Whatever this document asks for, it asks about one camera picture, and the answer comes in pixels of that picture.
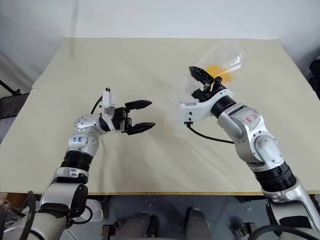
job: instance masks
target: table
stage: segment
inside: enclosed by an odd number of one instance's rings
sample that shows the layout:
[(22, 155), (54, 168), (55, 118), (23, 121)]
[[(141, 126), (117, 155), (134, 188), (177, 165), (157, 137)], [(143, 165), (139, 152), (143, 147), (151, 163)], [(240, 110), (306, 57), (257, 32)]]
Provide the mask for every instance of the table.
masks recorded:
[[(116, 105), (145, 99), (133, 122), (156, 122), (143, 134), (109, 133), (90, 166), (90, 194), (259, 195), (260, 185), (233, 145), (190, 131), (174, 137), (164, 121), (179, 76), (221, 39), (66, 38), (0, 145), (0, 190), (41, 193), (68, 147), (74, 121), (89, 113), (105, 87)], [(244, 67), (226, 87), (259, 110), (293, 173), (311, 193), (320, 169), (319, 100), (277, 39), (233, 39)], [(193, 126), (228, 139), (217, 120)]]

